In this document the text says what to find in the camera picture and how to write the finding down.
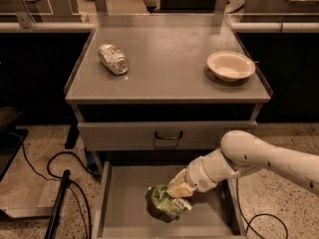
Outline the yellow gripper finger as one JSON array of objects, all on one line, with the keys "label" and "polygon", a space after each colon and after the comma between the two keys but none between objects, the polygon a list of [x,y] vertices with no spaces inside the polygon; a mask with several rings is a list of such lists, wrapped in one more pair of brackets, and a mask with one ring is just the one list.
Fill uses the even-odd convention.
[{"label": "yellow gripper finger", "polygon": [[167,194],[173,198],[191,197],[195,188],[183,182],[182,184],[169,184],[166,190]]},{"label": "yellow gripper finger", "polygon": [[176,188],[185,183],[186,169],[182,169],[167,185],[167,188]]}]

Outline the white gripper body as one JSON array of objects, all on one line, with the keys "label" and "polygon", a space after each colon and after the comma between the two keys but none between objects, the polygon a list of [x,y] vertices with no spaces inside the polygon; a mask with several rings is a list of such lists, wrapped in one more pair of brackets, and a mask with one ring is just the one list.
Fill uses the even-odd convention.
[{"label": "white gripper body", "polygon": [[217,183],[213,182],[207,175],[203,167],[203,157],[194,159],[186,168],[185,181],[197,192],[207,192],[216,187]]}]

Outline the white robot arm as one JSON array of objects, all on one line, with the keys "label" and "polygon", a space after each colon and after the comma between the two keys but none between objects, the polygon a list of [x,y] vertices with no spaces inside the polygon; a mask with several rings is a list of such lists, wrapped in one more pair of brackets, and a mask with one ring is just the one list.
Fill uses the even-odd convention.
[{"label": "white robot arm", "polygon": [[319,193],[319,156],[278,147],[242,130],[226,133],[220,147],[194,159],[168,185],[173,198],[207,192],[226,179],[266,168],[314,193]]}]

